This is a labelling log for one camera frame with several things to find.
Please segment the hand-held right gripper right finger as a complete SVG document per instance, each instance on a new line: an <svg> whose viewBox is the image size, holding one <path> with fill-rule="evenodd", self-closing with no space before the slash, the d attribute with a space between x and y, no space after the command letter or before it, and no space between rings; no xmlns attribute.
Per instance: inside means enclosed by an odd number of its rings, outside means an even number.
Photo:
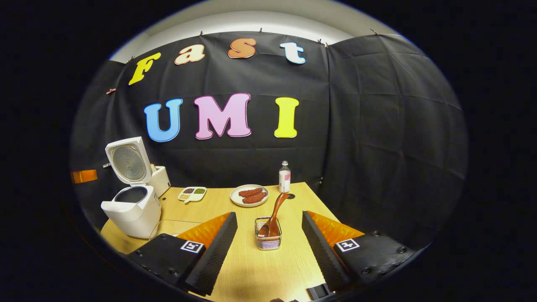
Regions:
<svg viewBox="0 0 537 302"><path fill-rule="evenodd" d="M330 291L380 283L416 253L382 232L363 233L312 211L303 211L302 229Z"/></svg>

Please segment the metal wire chopstick holder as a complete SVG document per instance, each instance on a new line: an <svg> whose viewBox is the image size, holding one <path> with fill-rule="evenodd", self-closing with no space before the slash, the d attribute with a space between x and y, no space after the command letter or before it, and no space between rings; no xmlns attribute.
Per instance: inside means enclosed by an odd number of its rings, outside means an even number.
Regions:
<svg viewBox="0 0 537 302"><path fill-rule="evenodd" d="M277 235L272 237L259 237L259 231L269 221L270 217L258 217L255 219L255 239L259 250L274 250L279 249L282 242L282 230L279 219L276 218Z"/></svg>

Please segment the brown wooden spoon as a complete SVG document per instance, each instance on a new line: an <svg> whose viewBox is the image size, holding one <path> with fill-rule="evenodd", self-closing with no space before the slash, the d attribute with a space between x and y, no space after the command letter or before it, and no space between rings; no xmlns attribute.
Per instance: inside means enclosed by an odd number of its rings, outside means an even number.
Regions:
<svg viewBox="0 0 537 302"><path fill-rule="evenodd" d="M280 193L280 195L276 199L272 215L270 216L269 220L265 222L265 224L258 231L256 235L257 238L266 239L269 237L276 237L280 235L280 231L277 225L277 213L278 213L280 206L287 199L287 194L288 193Z"/></svg>

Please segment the white rice cooker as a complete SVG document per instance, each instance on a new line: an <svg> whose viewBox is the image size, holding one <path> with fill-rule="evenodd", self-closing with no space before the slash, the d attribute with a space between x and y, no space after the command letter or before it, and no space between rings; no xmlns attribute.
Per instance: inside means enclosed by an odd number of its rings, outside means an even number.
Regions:
<svg viewBox="0 0 537 302"><path fill-rule="evenodd" d="M160 221L161 205L143 139L140 136L109 143L105 148L113 172L128 187L121 189L111 201L103 201L101 209L126 235L148 239Z"/></svg>

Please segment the white round plate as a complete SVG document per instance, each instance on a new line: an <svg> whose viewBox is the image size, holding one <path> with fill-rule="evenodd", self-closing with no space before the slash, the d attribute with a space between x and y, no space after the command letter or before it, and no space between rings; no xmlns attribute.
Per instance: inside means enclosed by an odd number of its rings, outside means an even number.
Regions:
<svg viewBox="0 0 537 302"><path fill-rule="evenodd" d="M251 203L251 204L244 203L243 202L244 197L240 196L239 193L242 192L242 191L254 190L254 189L257 189L257 188L261 188L261 191L266 194L263 197L263 199L260 199L256 203ZM265 203L265 201L267 201L267 199L269 197L269 191L268 191L268 189L266 187L263 187L261 185L245 184L245 185L241 185L239 187L234 188L231 191L229 196L230 196L231 201L233 203L235 203L236 205L238 205L238 206L241 206L241 207L244 207L244 208L254 208L256 206L262 205L263 203Z"/></svg>

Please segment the clear bottle with pink label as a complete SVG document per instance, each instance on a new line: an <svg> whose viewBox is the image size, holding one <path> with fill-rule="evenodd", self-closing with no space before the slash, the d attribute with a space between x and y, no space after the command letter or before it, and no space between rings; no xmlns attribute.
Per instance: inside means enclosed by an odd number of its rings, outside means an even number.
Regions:
<svg viewBox="0 0 537 302"><path fill-rule="evenodd" d="M290 192L290 168L287 161L282 161L282 167L279 170L279 191L280 193Z"/></svg>

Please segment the white toaster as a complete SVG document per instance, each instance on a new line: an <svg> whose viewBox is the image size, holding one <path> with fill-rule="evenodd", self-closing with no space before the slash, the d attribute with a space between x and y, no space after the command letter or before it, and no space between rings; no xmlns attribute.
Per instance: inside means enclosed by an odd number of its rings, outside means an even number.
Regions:
<svg viewBox="0 0 537 302"><path fill-rule="evenodd" d="M151 179L146 185L154 188L156 197L161 197L171 187L167 170L164 166L156 166L156 171L151 174Z"/></svg>

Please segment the clear plastic rice container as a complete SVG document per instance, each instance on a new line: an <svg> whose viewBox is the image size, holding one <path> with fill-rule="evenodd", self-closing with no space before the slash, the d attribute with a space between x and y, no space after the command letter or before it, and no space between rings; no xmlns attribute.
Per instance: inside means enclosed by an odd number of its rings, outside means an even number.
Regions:
<svg viewBox="0 0 537 302"><path fill-rule="evenodd" d="M156 224L147 241L151 241L161 234L177 236L201 224L201 222L194 221L163 219Z"/></svg>

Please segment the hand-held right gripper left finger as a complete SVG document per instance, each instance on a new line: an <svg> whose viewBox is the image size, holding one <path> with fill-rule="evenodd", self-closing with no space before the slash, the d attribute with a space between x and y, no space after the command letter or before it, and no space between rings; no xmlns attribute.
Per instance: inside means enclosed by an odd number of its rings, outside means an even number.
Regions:
<svg viewBox="0 0 537 302"><path fill-rule="evenodd" d="M236 231L228 212L177 236L157 234L126 258L172 287L210 296Z"/></svg>

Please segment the white divided grain dish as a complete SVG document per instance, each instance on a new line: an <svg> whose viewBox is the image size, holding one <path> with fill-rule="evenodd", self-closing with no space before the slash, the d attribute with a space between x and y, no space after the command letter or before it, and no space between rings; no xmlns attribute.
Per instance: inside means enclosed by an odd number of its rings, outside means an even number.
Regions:
<svg viewBox="0 0 537 302"><path fill-rule="evenodd" d="M180 192L177 198L188 204L191 201L200 201L206 192L206 187L186 187Z"/></svg>

